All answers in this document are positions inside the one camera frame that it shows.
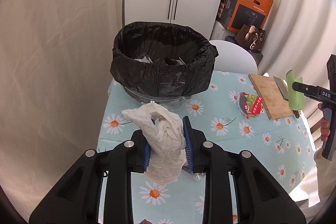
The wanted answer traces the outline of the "person right hand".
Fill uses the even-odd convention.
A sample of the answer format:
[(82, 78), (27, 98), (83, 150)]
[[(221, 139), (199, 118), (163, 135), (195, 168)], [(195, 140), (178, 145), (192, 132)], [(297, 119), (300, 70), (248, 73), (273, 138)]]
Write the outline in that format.
[(322, 118), (320, 120), (320, 132), (321, 132), (321, 141), (323, 142), (327, 141), (330, 135), (330, 130), (329, 130), (329, 121), (326, 120), (325, 118)]

